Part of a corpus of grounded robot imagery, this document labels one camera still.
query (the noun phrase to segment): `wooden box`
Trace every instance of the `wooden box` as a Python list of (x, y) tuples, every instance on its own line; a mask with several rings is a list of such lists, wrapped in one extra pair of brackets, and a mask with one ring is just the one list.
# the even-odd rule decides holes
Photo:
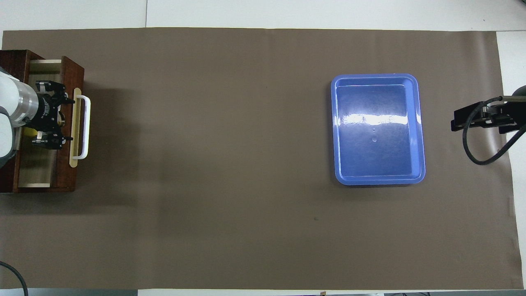
[[(12, 76), (35, 90), (37, 80), (52, 80), (66, 86), (73, 96), (75, 88), (83, 88), (84, 68), (69, 58), (46, 60), (29, 50), (0, 51), (0, 66)], [(72, 136), (73, 104), (63, 104), (64, 136)], [(73, 191), (77, 168), (71, 167), (70, 141), (61, 150), (47, 150), (31, 144), (35, 130), (17, 128), (16, 155), (0, 169), (0, 192), (58, 192)]]

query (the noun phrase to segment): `brown paper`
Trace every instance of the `brown paper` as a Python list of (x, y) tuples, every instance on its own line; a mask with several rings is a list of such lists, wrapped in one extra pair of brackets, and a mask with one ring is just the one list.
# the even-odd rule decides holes
[[(68, 56), (92, 99), (77, 190), (0, 196), (0, 258), (30, 287), (522, 288), (509, 159), (471, 163), (449, 126), (502, 94), (494, 32), (18, 31), (3, 48)], [(330, 81), (394, 72), (419, 82), (426, 178), (343, 186)], [(475, 134), (480, 157), (503, 144)]]

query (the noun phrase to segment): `drawer handle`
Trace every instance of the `drawer handle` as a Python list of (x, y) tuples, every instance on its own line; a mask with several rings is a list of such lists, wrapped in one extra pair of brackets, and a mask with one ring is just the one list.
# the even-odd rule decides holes
[(89, 121), (90, 121), (90, 115), (92, 111), (92, 102), (89, 99), (89, 97), (85, 95), (78, 95), (77, 98), (84, 99), (86, 103), (84, 107), (84, 137), (82, 140), (82, 153), (79, 156), (72, 157), (75, 160), (80, 160), (80, 159), (85, 159), (86, 156), (88, 156)]

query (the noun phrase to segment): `blue tray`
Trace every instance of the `blue tray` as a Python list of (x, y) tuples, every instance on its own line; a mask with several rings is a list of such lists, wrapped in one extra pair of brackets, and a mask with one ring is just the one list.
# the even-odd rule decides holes
[(331, 85), (336, 178), (414, 184), (426, 174), (418, 82), (410, 74), (340, 75)]

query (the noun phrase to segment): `black cable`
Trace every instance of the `black cable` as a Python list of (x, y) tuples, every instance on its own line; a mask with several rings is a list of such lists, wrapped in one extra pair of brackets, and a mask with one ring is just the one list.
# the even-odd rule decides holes
[(11, 272), (13, 272), (16, 277), (18, 278), (18, 280), (20, 281), (20, 283), (22, 284), (22, 290), (24, 290), (24, 296), (28, 296), (29, 295), (29, 292), (27, 291), (27, 285), (26, 285), (26, 281), (24, 281), (24, 278), (22, 278), (22, 275), (18, 272), (18, 270), (16, 270), (14, 267), (12, 267), (11, 265), (3, 262), (3, 261), (0, 261), (0, 265), (11, 270)]
[(468, 155), (469, 159), (471, 159), (472, 162), (478, 165), (487, 165), (499, 159), (502, 155), (504, 155), (504, 153), (506, 153), (506, 151), (511, 147), (511, 145), (515, 144), (515, 142), (526, 132), (526, 125), (524, 125), (516, 132), (515, 135), (513, 135), (513, 137), (511, 137), (511, 139), (497, 153), (495, 153), (494, 156), (490, 157), (487, 160), (480, 161), (476, 159), (475, 156), (473, 156), (473, 154), (471, 154), (471, 151), (469, 151), (469, 147), (468, 147), (468, 129), (469, 129), (469, 126), (471, 125), (471, 122), (473, 121), (473, 118), (478, 112), (480, 112), (480, 110), (484, 106), (490, 103), (493, 103), (495, 101), (501, 101), (501, 100), (502, 100), (502, 97), (498, 96), (498, 97), (494, 97), (494, 98), (491, 98), (487, 101), (480, 103), (477, 107), (475, 107), (475, 109), (473, 109), (473, 111), (471, 111), (471, 113), (468, 116), (468, 119), (466, 120), (466, 124), (464, 125), (464, 129), (462, 130), (462, 145), (464, 146), (464, 151)]

